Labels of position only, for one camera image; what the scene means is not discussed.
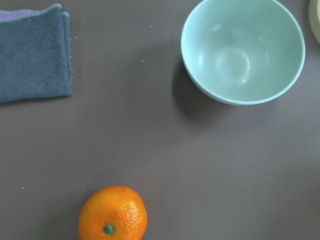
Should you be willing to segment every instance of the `towel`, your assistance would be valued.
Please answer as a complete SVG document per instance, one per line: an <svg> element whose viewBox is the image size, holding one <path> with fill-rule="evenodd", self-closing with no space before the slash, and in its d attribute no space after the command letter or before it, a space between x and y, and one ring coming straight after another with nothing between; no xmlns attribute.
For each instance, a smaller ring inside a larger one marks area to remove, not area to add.
<svg viewBox="0 0 320 240"><path fill-rule="evenodd" d="M69 14L0 10L0 103L71 94Z"/></svg>

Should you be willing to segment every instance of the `citrus fruit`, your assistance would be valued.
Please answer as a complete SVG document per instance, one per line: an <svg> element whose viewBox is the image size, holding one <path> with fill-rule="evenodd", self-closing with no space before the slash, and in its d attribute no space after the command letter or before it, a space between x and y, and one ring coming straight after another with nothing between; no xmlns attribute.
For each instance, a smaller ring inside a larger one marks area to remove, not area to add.
<svg viewBox="0 0 320 240"><path fill-rule="evenodd" d="M144 203L126 186L109 186L94 193L78 222L81 240L141 240L146 228Z"/></svg>

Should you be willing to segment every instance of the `gray table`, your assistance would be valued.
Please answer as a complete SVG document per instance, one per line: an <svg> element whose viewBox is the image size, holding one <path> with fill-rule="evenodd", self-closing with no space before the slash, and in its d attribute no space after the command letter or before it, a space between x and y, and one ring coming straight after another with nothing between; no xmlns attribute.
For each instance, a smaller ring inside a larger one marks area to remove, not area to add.
<svg viewBox="0 0 320 240"><path fill-rule="evenodd" d="M79 239L81 207L110 185L142 196L145 240L320 239L320 46L308 1L279 1L305 37L301 76L245 107L210 99L186 74L181 30L199 2L60 1L73 95L0 105L0 239Z"/></svg>

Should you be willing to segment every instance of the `ceramic bowl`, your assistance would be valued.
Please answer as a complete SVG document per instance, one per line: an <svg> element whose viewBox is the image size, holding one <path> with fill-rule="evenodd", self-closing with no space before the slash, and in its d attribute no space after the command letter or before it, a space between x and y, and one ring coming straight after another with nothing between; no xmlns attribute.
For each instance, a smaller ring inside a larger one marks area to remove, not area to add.
<svg viewBox="0 0 320 240"><path fill-rule="evenodd" d="M183 26L181 51L195 85L232 105L279 97L305 61L302 31L276 0L203 0Z"/></svg>

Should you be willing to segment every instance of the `bowl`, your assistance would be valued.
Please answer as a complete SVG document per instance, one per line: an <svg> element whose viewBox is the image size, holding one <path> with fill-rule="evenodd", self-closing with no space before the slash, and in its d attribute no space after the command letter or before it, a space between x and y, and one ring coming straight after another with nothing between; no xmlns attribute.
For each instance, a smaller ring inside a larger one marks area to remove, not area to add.
<svg viewBox="0 0 320 240"><path fill-rule="evenodd" d="M231 105L285 93L306 53L297 21L276 0L203 0L185 21L181 52L194 84Z"/></svg>

